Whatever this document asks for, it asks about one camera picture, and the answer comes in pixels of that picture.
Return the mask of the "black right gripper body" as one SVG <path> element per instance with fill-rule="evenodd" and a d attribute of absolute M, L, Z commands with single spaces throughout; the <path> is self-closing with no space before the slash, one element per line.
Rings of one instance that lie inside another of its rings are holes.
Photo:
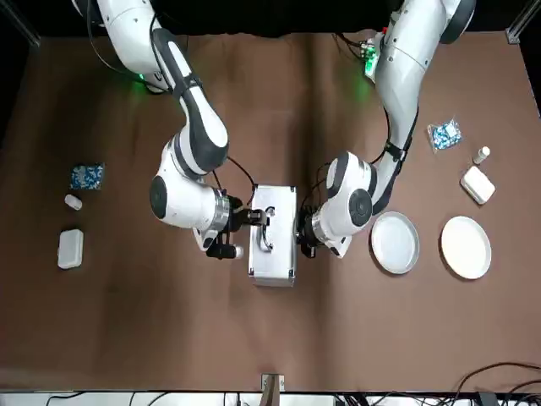
<path fill-rule="evenodd" d="M 228 218 L 228 230 L 230 233 L 236 233 L 243 226 L 249 226 L 251 224 L 252 210 L 246 208 L 243 202 L 234 196 L 229 195 L 229 218 Z"/>

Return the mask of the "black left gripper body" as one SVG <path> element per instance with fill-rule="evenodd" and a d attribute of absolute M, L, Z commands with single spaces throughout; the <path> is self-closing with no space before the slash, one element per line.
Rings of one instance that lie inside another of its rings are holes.
<path fill-rule="evenodd" d="M 312 229 L 312 206 L 302 206 L 297 215 L 297 243 L 305 246 L 316 246 L 316 237 Z"/>

